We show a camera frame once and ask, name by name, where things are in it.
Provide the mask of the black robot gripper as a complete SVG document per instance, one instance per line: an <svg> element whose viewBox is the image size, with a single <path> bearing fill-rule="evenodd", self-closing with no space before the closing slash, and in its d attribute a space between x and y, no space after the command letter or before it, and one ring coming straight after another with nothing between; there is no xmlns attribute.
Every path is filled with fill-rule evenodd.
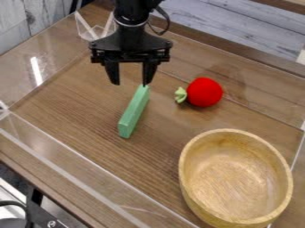
<svg viewBox="0 0 305 228"><path fill-rule="evenodd" d="M89 43L91 61L104 65L113 85L120 85L119 63L143 63L143 86L148 85L157 70L157 64L169 59L172 43L145 32L143 27L119 27L115 32Z"/></svg>

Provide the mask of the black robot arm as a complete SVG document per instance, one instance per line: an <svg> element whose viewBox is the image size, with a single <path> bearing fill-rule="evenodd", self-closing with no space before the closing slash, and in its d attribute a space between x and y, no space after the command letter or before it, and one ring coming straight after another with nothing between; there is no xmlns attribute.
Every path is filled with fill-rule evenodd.
<svg viewBox="0 0 305 228"><path fill-rule="evenodd" d="M167 13L159 7L163 0L115 0L113 22L117 26L115 32L97 40L91 41L91 62L100 63L109 81L120 85L119 63L140 62L141 84L151 83L157 65L169 60L172 42L160 36L167 32L168 26L156 36L145 32L149 26L148 16L156 10L169 24Z"/></svg>

